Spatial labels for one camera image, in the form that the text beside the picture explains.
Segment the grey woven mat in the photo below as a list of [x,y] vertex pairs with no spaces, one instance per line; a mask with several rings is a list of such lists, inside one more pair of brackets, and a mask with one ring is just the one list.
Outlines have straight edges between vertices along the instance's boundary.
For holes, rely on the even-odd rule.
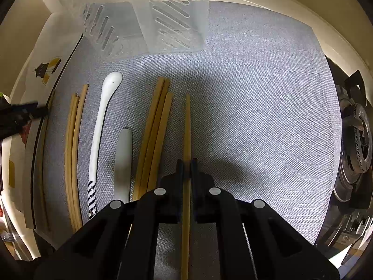
[[[115,147],[124,127],[138,156],[159,77],[173,100],[159,177],[182,158],[185,97],[191,97],[192,157],[236,200],[236,220],[191,220],[190,279],[337,279],[315,248],[338,168],[341,119],[335,85],[312,30],[281,14],[212,3],[210,33],[196,54],[144,55],[103,64],[86,40],[57,85],[45,148],[46,203],[56,251],[36,279],[179,279],[181,221],[146,223],[113,209]],[[89,85],[80,129],[78,190],[88,214],[88,164],[100,89],[123,81],[109,103],[100,144],[98,215],[73,233],[63,184],[72,93]]]

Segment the wooden chopstick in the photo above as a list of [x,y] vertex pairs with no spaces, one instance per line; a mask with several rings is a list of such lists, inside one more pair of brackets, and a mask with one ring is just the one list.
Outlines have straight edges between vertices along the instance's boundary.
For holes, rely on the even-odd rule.
[[40,145],[40,159],[39,159],[39,175],[41,182],[39,183],[38,190],[40,192],[40,199],[41,199],[41,211],[42,211],[42,224],[43,224],[43,231],[50,232],[48,214],[47,214],[47,207],[46,207],[46,200],[45,200],[45,180],[44,180],[44,156],[45,156],[45,139],[47,135],[47,128],[49,123],[49,115],[43,118],[41,124],[41,134],[39,137],[39,145]]
[[73,141],[73,129],[74,124],[71,122],[71,117],[73,116],[73,111],[76,103],[76,93],[71,96],[71,102],[69,106],[69,113],[66,125],[66,135],[65,135],[65,189],[66,189],[66,201],[68,206],[69,220],[71,223],[71,229],[75,229],[74,213],[73,213],[73,201],[72,201],[72,188],[71,188],[71,149]]
[[[71,117],[71,122],[72,124],[74,124],[74,128],[75,128],[76,112],[78,108],[78,100],[79,100],[79,97],[76,95],[76,103],[75,103],[75,107],[73,111],[73,116]],[[72,151],[73,151],[73,142],[72,142],[72,149],[71,149],[71,188],[72,188]],[[73,230],[73,233],[75,233],[76,232],[76,220],[75,220],[74,204],[73,204],[73,213],[74,213],[74,222],[75,222],[75,229]]]
[[164,77],[158,78],[157,85],[155,87],[154,94],[152,97],[152,102],[150,105],[148,117],[146,120],[144,134],[142,137],[142,144],[140,147],[140,153],[138,157],[137,171],[136,171],[136,176],[135,176],[135,186],[134,186],[133,197],[132,197],[133,201],[136,201],[138,199],[138,195],[140,191],[140,182],[142,178],[142,171],[143,171],[144,162],[145,162],[145,155],[146,155],[147,146],[148,146],[148,142],[150,138],[150,132],[151,132],[152,125],[154,122],[157,105],[161,97],[164,80],[165,80]]
[[183,180],[183,214],[181,230],[181,279],[188,279],[189,244],[190,244],[190,197],[191,185],[189,178],[191,149],[191,98],[186,95],[185,103],[185,130],[183,138],[183,163],[185,166],[185,177]]
[[144,174],[147,175],[146,180],[146,191],[155,189],[157,185],[157,174],[159,164],[161,161],[162,147],[164,143],[164,137],[166,134],[166,128],[168,124],[168,118],[171,110],[171,104],[173,100],[173,93],[168,92],[166,94],[165,102],[162,109],[161,118],[157,130],[157,135],[151,137],[153,151],[147,154],[145,158],[145,170]]
[[147,191],[155,141],[157,139],[159,123],[166,94],[168,93],[169,83],[170,80],[168,78],[160,77],[153,94],[138,158],[135,191],[133,194],[134,200],[138,200]]
[[75,220],[76,220],[76,232],[82,227],[82,213],[80,210],[80,199],[78,192],[78,142],[80,136],[80,125],[82,122],[83,108],[85,104],[85,98],[87,96],[89,85],[84,84],[82,92],[78,100],[78,108],[76,112],[75,128],[73,134],[73,151],[72,151],[72,188],[73,188],[73,204],[75,210]]

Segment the clear plastic utensil holder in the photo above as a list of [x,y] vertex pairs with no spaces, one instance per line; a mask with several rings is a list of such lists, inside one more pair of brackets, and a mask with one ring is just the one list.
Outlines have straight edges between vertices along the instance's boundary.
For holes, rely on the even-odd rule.
[[106,60],[203,48],[209,0],[58,0]]

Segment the black gas stove burner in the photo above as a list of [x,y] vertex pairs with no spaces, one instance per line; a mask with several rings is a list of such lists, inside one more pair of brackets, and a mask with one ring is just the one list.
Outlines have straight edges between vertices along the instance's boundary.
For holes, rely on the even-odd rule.
[[315,242],[331,258],[359,246],[372,223],[372,107],[359,71],[347,75],[328,60],[342,120],[338,172],[326,218]]

